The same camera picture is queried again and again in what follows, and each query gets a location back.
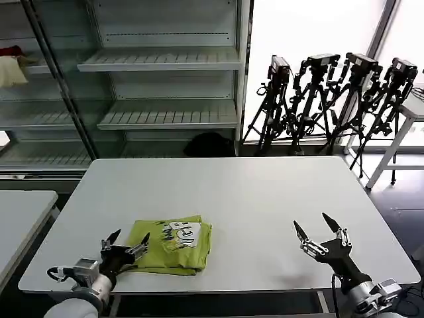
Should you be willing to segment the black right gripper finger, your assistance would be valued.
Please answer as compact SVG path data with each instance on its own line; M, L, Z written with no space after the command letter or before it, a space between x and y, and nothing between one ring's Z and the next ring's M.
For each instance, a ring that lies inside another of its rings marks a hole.
M332 217L328 216L328 214L322 213L322 216L331 231L335 234L335 238L341 241L341 245L343 247L351 247L352 243L348 235L348 229L340 226Z
M306 235L297 221L293 220L293 225L300 241L300 249L302 249L304 253L308 254L310 257L325 256L328 253L327 248L317 244Z

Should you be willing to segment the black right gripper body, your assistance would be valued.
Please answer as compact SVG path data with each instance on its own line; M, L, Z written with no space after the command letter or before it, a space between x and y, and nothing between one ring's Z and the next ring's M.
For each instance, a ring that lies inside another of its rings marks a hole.
M321 243L328 251L324 255L317 255L316 261L328 264L333 272L341 279L341 291L349 292L351 289L372 279L368 274L359 270L350 257L351 246L343 246L340 239L328 240Z

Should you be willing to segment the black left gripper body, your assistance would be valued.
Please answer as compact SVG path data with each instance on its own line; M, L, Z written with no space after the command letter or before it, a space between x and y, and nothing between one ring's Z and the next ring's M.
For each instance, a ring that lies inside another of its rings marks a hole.
M134 248L121 245L105 245L101 249L101 264L99 273L117 276L136 268Z

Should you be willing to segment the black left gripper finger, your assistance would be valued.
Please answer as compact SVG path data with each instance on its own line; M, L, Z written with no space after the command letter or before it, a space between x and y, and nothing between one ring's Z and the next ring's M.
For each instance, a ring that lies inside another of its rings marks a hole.
M134 260L138 260L142 258L144 254L147 253L148 250L148 241L150 238L150 233L147 233L144 238L135 246L128 248L125 250L127 254L132 256Z
M115 241L119 237L121 230L111 233L106 239L101 241L101 252L113 251L116 252L119 249L119 246L115 245Z

